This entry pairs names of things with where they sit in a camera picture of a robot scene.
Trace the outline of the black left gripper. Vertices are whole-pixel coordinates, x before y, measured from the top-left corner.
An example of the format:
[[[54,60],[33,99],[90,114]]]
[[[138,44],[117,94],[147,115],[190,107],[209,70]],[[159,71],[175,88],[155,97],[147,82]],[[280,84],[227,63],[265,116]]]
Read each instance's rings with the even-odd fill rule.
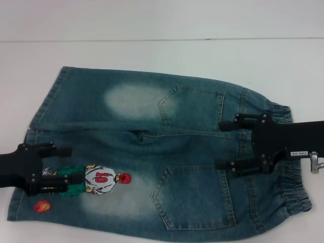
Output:
[[[71,157],[71,154],[70,146],[56,146],[53,142],[19,144],[14,152],[1,155],[1,188],[20,188],[29,196],[40,193],[81,194],[85,192],[82,173],[42,175],[42,158]]]

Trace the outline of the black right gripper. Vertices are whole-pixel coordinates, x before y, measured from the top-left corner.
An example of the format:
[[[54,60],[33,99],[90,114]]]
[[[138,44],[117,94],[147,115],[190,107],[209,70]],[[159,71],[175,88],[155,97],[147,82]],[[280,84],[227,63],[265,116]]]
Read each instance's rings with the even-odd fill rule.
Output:
[[[266,114],[237,113],[232,121],[218,123],[221,132],[252,130],[255,158],[216,160],[217,170],[225,170],[239,178],[261,172],[272,172],[282,159],[310,159],[310,171],[323,169],[323,121],[280,124]]]

